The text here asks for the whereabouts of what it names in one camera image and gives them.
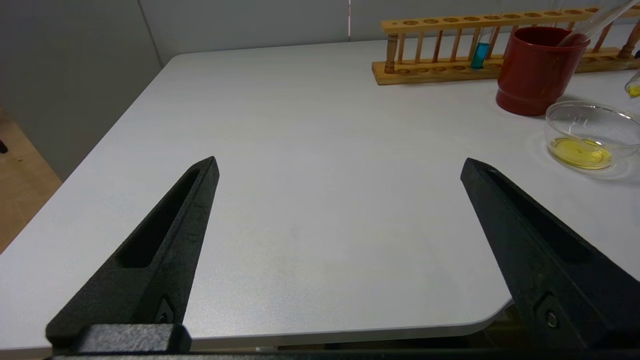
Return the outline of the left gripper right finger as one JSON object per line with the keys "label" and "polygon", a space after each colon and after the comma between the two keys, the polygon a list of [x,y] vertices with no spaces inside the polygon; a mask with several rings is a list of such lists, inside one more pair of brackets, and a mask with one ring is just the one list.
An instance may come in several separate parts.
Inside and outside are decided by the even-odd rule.
{"label": "left gripper right finger", "polygon": [[493,166],[461,182],[525,327],[563,349],[639,349],[639,282]]}

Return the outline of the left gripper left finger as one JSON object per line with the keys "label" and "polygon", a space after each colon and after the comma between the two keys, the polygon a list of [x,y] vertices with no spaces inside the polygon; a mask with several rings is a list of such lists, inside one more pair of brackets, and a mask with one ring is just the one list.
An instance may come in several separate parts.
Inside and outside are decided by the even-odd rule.
{"label": "left gripper left finger", "polygon": [[182,323],[219,177],[213,156],[182,174],[48,323],[55,350],[93,325]]}

